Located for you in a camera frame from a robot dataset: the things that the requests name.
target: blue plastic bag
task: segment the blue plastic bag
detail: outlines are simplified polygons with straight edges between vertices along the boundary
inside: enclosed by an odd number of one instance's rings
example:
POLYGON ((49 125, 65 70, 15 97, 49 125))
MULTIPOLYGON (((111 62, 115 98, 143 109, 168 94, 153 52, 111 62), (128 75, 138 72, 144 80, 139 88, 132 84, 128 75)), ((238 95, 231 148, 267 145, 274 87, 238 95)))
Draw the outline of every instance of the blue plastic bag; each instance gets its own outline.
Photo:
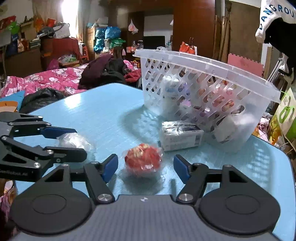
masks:
POLYGON ((118 39, 120 38, 121 30, 119 27, 107 27, 105 32, 105 39, 118 39))
POLYGON ((102 52, 105 47, 104 39, 96 39, 96 45, 94 46, 94 51, 96 53, 102 52))
POLYGON ((96 39, 104 39, 105 38, 105 32, 107 28, 98 28, 96 31, 95 38, 96 39))

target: table surface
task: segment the table surface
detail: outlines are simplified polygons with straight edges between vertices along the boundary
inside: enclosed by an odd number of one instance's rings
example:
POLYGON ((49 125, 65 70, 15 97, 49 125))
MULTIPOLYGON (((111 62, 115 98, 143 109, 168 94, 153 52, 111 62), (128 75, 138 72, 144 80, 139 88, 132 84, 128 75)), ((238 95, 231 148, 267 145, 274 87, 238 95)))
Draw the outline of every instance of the table surface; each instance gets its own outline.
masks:
MULTIPOLYGON (((172 194, 176 197, 184 185, 173 169, 175 154, 182 155, 190 163, 204 163, 209 168, 220 169, 225 164, 231 164, 277 199, 281 215, 274 234, 282 241, 294 239, 296 204, 290 161, 282 151, 254 136, 235 154, 224 153, 207 143, 196 148, 167 152, 163 154, 165 167, 159 178, 128 177, 124 171, 123 152, 140 143, 157 143, 159 140, 162 118, 146 109, 143 102, 141 90, 109 84, 67 97, 32 114, 43 116, 53 126, 75 128, 87 137, 96 148, 87 162, 94 159, 102 162, 112 153, 117 154, 118 170, 108 184, 116 198, 119 194, 172 194)), ((30 146, 58 144, 57 140, 43 136, 19 137, 16 140, 30 146)), ((71 163, 71 167, 82 165, 71 163)), ((19 192, 31 185, 17 182, 19 192)), ((85 183, 73 182, 73 187, 87 194, 85 183)), ((208 184, 206 192, 218 187, 218 183, 208 184)))

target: stool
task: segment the stool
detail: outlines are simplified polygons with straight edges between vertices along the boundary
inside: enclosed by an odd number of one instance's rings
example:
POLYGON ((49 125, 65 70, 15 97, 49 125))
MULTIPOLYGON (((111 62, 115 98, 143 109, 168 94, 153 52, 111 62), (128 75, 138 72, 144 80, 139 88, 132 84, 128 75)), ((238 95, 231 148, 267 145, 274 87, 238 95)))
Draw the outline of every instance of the stool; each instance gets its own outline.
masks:
POLYGON ((89 52, 87 51, 87 47, 86 45, 84 47, 82 47, 82 55, 81 55, 81 60, 82 59, 86 59, 89 61, 89 52))

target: red clothing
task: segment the red clothing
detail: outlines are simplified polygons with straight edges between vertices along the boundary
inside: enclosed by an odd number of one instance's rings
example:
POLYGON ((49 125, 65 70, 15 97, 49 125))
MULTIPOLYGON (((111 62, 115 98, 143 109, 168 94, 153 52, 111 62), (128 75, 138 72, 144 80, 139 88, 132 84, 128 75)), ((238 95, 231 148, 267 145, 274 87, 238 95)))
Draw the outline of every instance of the red clothing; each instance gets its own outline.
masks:
POLYGON ((134 70, 133 72, 128 73, 125 76, 125 79, 127 82, 137 82, 139 78, 141 77, 141 69, 134 70))

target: sunlight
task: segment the sunlight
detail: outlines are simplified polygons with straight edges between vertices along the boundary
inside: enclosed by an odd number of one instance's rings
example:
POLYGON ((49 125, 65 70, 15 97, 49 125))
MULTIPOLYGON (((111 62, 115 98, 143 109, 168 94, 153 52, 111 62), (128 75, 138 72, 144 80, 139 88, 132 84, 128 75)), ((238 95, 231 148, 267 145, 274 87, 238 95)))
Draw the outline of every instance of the sunlight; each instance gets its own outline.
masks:
POLYGON ((70 37, 76 38, 76 19, 78 13, 78 0, 64 0, 62 15, 64 23, 69 23, 70 37))

